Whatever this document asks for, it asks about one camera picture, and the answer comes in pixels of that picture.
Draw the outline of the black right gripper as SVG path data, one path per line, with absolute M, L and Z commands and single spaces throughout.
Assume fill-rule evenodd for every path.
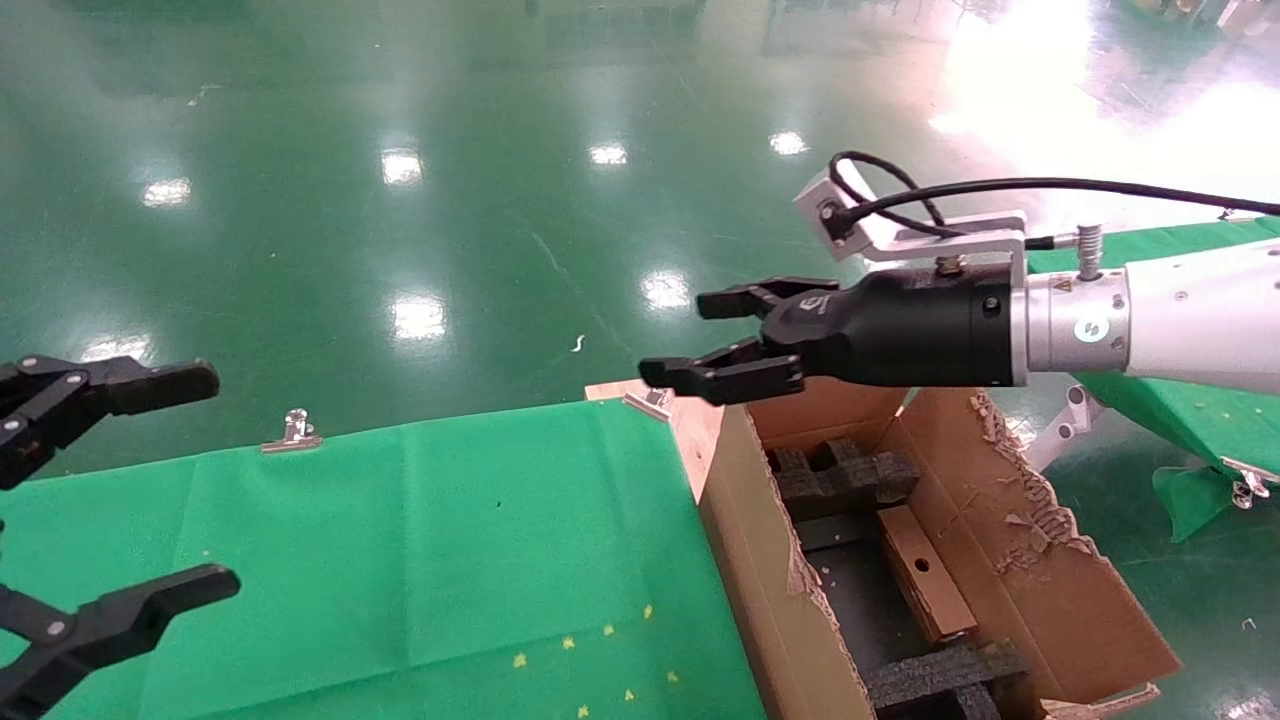
M 640 379 L 717 407 L 797 395 L 805 375 L 878 387 L 1009 387 L 1015 380 L 1009 270 L 928 269 L 837 281 L 772 277 L 698 295 L 707 320 L 755 316 L 762 341 L 700 357 L 644 357 Z

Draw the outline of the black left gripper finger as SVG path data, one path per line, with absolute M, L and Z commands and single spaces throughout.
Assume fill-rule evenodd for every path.
M 4 585 L 3 632 L 28 644 L 3 666 L 3 717 L 45 717 L 93 673 L 154 652 L 177 616 L 239 592 L 238 575 L 220 564 L 114 591 L 74 612 Z
M 19 357 L 1 368 L 1 488 L 31 479 L 108 416 L 129 416 L 218 396 L 212 364 L 146 366 L 134 357 L 72 363 Z

